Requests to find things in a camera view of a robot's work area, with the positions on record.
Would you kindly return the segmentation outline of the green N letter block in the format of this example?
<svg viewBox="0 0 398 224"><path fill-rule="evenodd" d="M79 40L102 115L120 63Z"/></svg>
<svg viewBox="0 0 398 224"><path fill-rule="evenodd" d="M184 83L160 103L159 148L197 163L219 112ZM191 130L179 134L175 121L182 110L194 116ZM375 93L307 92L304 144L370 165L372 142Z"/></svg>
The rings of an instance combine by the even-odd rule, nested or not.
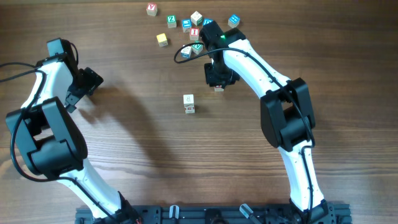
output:
<svg viewBox="0 0 398 224"><path fill-rule="evenodd" d="M192 45L192 52L199 55L203 50L203 44L197 42L196 44Z"/></svg>

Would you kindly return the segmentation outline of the white block blue X side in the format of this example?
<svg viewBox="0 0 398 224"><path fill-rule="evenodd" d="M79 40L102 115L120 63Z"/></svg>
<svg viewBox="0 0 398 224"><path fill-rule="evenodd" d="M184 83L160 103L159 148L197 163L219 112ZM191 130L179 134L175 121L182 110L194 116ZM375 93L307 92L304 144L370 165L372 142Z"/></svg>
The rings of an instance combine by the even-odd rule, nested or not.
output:
<svg viewBox="0 0 398 224"><path fill-rule="evenodd" d="M184 107L192 107L194 106L194 95L183 95L183 105Z"/></svg>

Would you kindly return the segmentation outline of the white block green J side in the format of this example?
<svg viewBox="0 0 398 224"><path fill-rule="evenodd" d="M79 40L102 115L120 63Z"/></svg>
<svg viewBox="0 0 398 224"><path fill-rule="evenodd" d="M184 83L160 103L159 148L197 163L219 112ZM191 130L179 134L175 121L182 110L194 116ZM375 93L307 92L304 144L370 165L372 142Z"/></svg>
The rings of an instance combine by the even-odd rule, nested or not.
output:
<svg viewBox="0 0 398 224"><path fill-rule="evenodd" d="M195 107L194 107L194 106L187 106L187 107L185 107L185 113L186 113L186 114L195 113Z"/></svg>

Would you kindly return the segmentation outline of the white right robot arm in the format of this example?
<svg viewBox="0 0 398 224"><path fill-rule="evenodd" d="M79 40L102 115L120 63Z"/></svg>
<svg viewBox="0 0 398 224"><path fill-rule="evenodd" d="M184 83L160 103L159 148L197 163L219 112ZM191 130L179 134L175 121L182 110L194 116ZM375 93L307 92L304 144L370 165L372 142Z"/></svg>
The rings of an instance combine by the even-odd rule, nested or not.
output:
<svg viewBox="0 0 398 224"><path fill-rule="evenodd" d="M315 116L307 84L273 69L237 28L223 32L213 21L204 25L200 38L211 58L204 66L206 83L225 88L244 80L260 99L262 133L280 151L291 202L309 222L324 196L318 188L311 156Z"/></svg>

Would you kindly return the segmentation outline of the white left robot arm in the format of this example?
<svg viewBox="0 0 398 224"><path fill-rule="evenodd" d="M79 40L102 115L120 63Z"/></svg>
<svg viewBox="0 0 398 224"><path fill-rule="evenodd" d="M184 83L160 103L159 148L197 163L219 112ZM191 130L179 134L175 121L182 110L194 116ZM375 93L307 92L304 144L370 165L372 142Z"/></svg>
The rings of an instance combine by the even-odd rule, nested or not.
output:
<svg viewBox="0 0 398 224"><path fill-rule="evenodd" d="M49 57L30 66L36 81L27 101L6 116L14 167L28 180L59 182L74 192L88 207L77 210L76 223L139 223L139 214L91 165L70 116L103 78L78 68L78 51L68 40L50 40L47 48Z"/></svg>

